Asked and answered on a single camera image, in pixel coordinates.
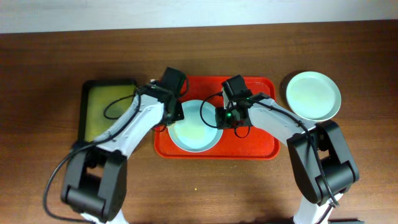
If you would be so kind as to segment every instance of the tray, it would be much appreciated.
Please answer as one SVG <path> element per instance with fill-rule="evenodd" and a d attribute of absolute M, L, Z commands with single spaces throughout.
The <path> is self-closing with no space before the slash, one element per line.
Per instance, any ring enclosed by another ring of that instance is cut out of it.
<path fill-rule="evenodd" d="M 181 102 L 188 100 L 204 100 L 218 91 L 221 83 L 230 77 L 190 76 L 189 92 L 181 98 Z M 263 92 L 275 99 L 274 84 L 264 77 L 244 77 L 246 85 L 253 94 Z M 215 107 L 223 105 L 222 97 L 215 96 L 208 101 Z M 247 127 L 238 128 L 240 136 L 246 135 Z M 187 152 L 176 146 L 170 139 L 167 129 L 155 133 L 155 151 L 164 158 L 171 159 L 255 159 L 268 160 L 278 155 L 279 141 L 267 132 L 251 128 L 250 134 L 240 139 L 235 136 L 233 129 L 225 129 L 220 141 L 205 152 Z"/>

